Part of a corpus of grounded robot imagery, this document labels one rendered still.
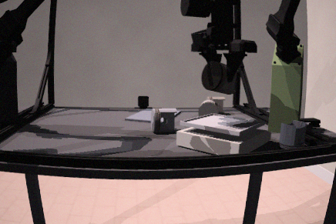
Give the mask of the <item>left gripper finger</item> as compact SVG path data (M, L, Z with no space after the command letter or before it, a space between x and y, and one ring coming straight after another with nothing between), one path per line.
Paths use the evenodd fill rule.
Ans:
M232 82L241 62L247 54L223 53L223 55L227 60L227 81Z
M215 53L199 53L202 55L206 60L207 63L211 61L221 62L222 54L215 54Z

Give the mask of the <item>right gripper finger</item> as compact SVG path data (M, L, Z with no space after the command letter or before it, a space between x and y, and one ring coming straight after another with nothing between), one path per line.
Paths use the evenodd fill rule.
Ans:
M12 54L0 54L0 76L1 76L4 64L5 64L5 62L8 58L8 56L5 56L5 55L12 56ZM4 56L5 56L5 58L4 58ZM3 61L3 63L2 63L2 61Z

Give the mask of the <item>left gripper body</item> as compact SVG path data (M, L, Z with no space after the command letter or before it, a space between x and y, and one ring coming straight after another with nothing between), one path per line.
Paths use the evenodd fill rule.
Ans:
M234 24L234 20L231 18L212 18L211 26L216 26L217 23L220 23L222 26L225 43L217 43L214 42L210 46L193 46L191 45L191 52L201 52L201 53L217 53L217 50L229 50L229 53L237 53L237 54L245 54L245 52L249 53L257 53L257 45L255 41L238 39L234 40L234 28L237 28L237 24ZM231 41L233 40L233 41ZM227 45L225 45L227 44ZM230 44L230 48L229 48ZM221 48L216 48L221 47Z

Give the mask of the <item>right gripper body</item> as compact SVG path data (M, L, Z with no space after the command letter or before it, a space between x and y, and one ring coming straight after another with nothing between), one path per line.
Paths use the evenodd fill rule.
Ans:
M16 43L14 41L0 41L0 54L11 54L16 52Z

